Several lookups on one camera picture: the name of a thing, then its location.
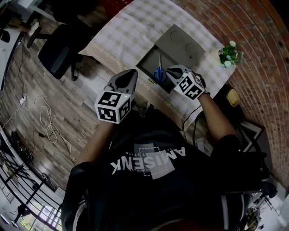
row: brick wall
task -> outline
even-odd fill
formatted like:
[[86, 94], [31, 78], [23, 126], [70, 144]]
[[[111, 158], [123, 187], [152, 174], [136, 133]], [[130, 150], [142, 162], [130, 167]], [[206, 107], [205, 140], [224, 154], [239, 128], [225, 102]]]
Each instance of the brick wall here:
[[289, 188], [289, 32], [269, 0], [172, 0], [244, 59], [228, 81], [249, 120], [266, 127], [272, 174]]

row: forearm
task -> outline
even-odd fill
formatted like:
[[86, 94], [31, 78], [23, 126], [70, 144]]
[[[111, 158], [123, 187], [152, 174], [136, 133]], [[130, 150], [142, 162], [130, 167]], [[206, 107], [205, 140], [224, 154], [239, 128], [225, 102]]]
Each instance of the forearm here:
[[95, 162], [100, 155], [108, 150], [112, 140], [115, 124], [101, 121], [95, 129], [95, 133], [80, 152], [76, 164], [83, 162]]
[[226, 135], [237, 135], [227, 117], [208, 94], [199, 97], [211, 135], [219, 141]]

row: black and white marker cube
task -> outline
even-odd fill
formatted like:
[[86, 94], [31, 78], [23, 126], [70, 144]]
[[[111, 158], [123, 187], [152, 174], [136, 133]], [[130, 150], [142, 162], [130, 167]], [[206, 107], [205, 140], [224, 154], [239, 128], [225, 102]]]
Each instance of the black and white marker cube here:
[[174, 89], [191, 100], [198, 98], [205, 91], [200, 77], [191, 71], [183, 73], [181, 82]]
[[103, 91], [94, 104], [99, 120], [119, 124], [131, 110], [130, 94]]

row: checkered tablecloth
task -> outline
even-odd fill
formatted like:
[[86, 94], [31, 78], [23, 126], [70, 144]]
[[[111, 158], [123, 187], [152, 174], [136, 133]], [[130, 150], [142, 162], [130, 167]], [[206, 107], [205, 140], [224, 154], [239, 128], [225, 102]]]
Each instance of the checkered tablecloth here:
[[[199, 21], [170, 0], [134, 0], [109, 21], [90, 43], [101, 47], [103, 54], [117, 60], [122, 69], [137, 69], [138, 84], [145, 85], [156, 99], [173, 108], [173, 113], [183, 120], [199, 107], [199, 101], [190, 101], [176, 91], [168, 94], [158, 84], [150, 84], [149, 77], [136, 67], [173, 24], [182, 28], [206, 51], [193, 71], [203, 76], [206, 90], [214, 97], [235, 67], [222, 68], [216, 64], [211, 51], [219, 50], [223, 45]], [[90, 52], [88, 46], [85, 54], [94, 56]], [[190, 116], [185, 129], [201, 110], [200, 107]]]

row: scissors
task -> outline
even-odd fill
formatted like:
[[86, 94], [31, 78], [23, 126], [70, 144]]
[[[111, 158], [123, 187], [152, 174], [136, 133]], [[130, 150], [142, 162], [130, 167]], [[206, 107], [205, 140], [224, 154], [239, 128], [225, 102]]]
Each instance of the scissors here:
[[157, 70], [154, 73], [154, 77], [156, 79], [158, 79], [158, 81], [161, 82], [161, 83], [163, 81], [165, 81], [165, 79], [167, 77], [166, 73], [163, 71], [163, 68], [162, 68], [162, 57], [161, 57], [161, 55], [159, 55], [158, 68], [157, 68]]

